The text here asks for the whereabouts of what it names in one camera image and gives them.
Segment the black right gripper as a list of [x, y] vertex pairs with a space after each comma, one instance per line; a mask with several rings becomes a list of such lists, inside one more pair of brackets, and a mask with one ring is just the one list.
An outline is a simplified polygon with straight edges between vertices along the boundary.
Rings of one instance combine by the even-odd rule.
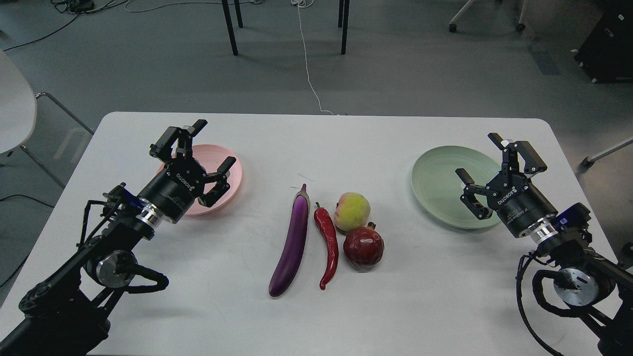
[[[530, 179], [547, 171], [547, 165], [526, 140], [504, 140], [497, 133], [489, 133], [488, 138], [502, 151], [500, 172], [486, 189], [476, 185], [466, 169], [457, 168], [455, 173], [465, 185], [460, 200], [478, 220], [490, 219], [495, 211], [512, 236], [521, 237], [538, 220], [558, 214]], [[487, 207], [476, 196], [488, 196], [489, 191]]]

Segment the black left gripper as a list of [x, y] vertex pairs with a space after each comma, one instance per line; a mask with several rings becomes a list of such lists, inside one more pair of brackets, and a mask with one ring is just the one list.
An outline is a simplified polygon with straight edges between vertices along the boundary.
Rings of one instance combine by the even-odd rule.
[[[138, 198], [154, 205], [170, 223], [178, 223], [197, 197], [200, 205], [212, 207], [230, 189], [228, 176], [237, 161], [235, 156], [226, 157], [212, 174], [206, 174], [192, 159], [193, 138], [207, 124], [207, 120], [199, 119], [192, 126], [170, 126], [156, 143], [150, 144], [149, 155], [167, 165], [140, 191]], [[204, 183], [215, 185], [203, 194]]]

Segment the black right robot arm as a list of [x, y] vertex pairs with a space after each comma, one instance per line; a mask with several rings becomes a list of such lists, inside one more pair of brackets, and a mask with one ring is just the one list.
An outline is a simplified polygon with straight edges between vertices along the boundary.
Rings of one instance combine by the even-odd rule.
[[576, 203], [564, 212], [532, 183], [532, 176], [547, 169], [526, 140], [489, 139], [502, 152], [497, 175], [477, 185], [466, 169], [456, 170], [465, 185], [461, 202], [479, 220], [497, 214], [514, 237], [528, 236], [536, 249], [522, 256], [516, 273], [516, 301], [532, 337], [553, 356], [558, 352], [532, 329], [522, 302], [522, 281], [531, 261], [548, 257], [552, 270], [540, 269], [532, 277], [532, 293], [545, 311], [563, 318], [578, 318], [598, 338], [603, 356], [632, 354], [632, 275], [600, 255], [591, 246], [590, 210]]

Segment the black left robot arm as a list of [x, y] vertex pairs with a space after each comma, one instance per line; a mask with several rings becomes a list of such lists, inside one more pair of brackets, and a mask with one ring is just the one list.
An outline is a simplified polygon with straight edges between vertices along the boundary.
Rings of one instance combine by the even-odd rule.
[[193, 138], [206, 126], [169, 127], [149, 154], [163, 169], [138, 195], [119, 184], [105, 201], [90, 200], [84, 210], [101, 205], [102, 221], [88, 233], [82, 226], [77, 251], [19, 302], [24, 320], [1, 342], [3, 356], [86, 356], [108, 338], [109, 314], [125, 294], [162, 291], [168, 278], [141, 266], [133, 248], [153, 238], [162, 222], [178, 223], [195, 201], [212, 207], [230, 189], [236, 163], [228, 156], [215, 172], [194, 158]]

